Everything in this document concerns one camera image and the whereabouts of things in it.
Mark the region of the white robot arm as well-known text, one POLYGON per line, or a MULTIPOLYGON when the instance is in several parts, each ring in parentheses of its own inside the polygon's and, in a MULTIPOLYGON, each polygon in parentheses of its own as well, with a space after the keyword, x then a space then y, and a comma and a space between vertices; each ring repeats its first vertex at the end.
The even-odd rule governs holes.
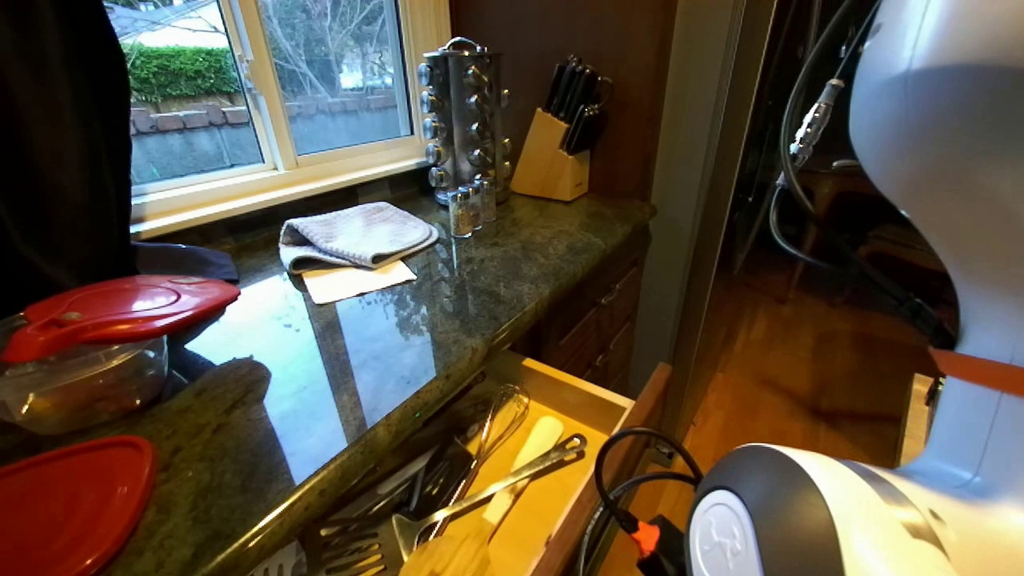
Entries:
POLYGON ((957 294, 927 442, 892 471, 732 448, 689 576, 1024 576, 1024 0, 879 0, 849 136, 957 294))

